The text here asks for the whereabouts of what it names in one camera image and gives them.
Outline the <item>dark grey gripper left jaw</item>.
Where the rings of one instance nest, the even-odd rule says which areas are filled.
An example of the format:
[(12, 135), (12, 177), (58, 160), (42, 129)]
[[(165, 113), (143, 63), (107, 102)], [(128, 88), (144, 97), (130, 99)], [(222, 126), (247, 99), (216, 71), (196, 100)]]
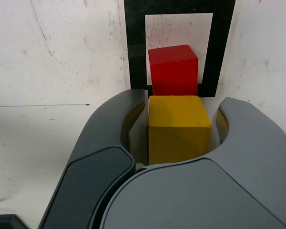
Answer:
[(136, 174), (129, 131), (148, 92), (130, 89), (97, 108), (85, 124), (53, 193), (41, 229), (98, 229), (116, 190)]

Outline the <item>grey curved gripper right jaw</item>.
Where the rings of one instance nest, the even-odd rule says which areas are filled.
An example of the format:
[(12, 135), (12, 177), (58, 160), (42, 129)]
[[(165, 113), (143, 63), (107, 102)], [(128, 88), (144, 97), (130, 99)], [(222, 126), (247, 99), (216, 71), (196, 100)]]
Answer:
[(149, 166), (110, 200), (102, 229), (286, 229), (286, 134), (249, 102), (227, 97), (216, 148)]

